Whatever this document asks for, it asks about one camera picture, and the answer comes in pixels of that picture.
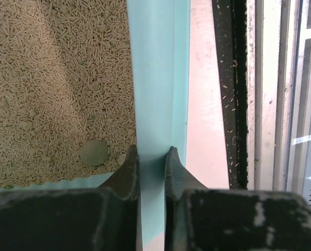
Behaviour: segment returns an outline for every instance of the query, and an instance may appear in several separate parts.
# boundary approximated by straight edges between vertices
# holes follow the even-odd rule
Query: pink surface
[[[210,0],[191,1],[186,168],[209,188],[229,188]]]

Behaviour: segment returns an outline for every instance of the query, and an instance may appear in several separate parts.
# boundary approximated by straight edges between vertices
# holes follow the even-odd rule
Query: brown pellet litter
[[[126,1],[0,0],[0,188],[113,172],[135,137]]]

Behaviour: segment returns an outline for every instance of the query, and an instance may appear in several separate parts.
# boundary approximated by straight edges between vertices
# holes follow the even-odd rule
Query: green round stone
[[[98,166],[109,158],[109,146],[102,140],[90,140],[80,148],[80,159],[88,166]]]

